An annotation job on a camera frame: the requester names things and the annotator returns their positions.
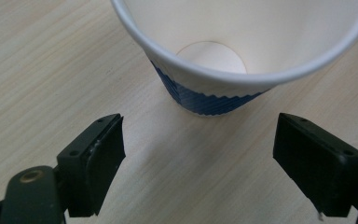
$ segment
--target blue wavy band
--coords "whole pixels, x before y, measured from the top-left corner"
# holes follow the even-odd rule
[[[156,67],[153,62],[152,64],[172,98],[182,107],[200,115],[226,114],[262,94],[262,92],[259,92],[254,95],[246,95],[243,97],[206,96],[203,93],[192,91],[171,80],[167,75],[163,74],[161,69]]]

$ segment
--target wooden table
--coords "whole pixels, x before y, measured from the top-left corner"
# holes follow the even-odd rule
[[[0,200],[14,174],[55,166],[94,120],[121,113],[127,158],[101,214],[69,223],[318,223],[272,159],[280,112],[358,148],[358,42],[313,76],[202,118],[166,92],[108,0],[0,1]]]

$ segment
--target cup rim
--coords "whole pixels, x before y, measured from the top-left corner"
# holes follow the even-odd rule
[[[167,63],[170,63],[175,67],[184,67],[193,75],[200,78],[206,78],[213,81],[225,82],[235,85],[254,84],[272,86],[299,79],[319,70],[323,66],[334,61],[342,52],[348,49],[358,37],[357,18],[348,34],[340,41],[338,41],[334,47],[316,59],[277,73],[246,74],[246,76],[244,76],[243,74],[239,73],[224,72],[202,67],[194,63],[189,63],[185,59],[178,57],[176,54],[163,48],[161,45],[149,38],[140,29],[137,28],[135,21],[132,19],[130,12],[127,10],[127,6],[124,0],[111,0],[111,3],[124,27],[127,29],[131,37],[143,49],[150,49],[152,52],[156,52],[156,54],[164,58]]]

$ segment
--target wood grain surface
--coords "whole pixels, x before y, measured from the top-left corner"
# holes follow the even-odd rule
[[[55,166],[94,120],[121,113],[127,158],[101,214],[68,223],[319,223],[272,159],[280,112],[358,148],[358,41],[312,76],[203,118],[174,102],[108,0],[0,1],[0,200],[13,175]]]

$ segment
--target white paper cup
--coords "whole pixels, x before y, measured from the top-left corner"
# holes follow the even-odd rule
[[[111,0],[173,99],[225,114],[330,63],[358,37],[358,0]]]

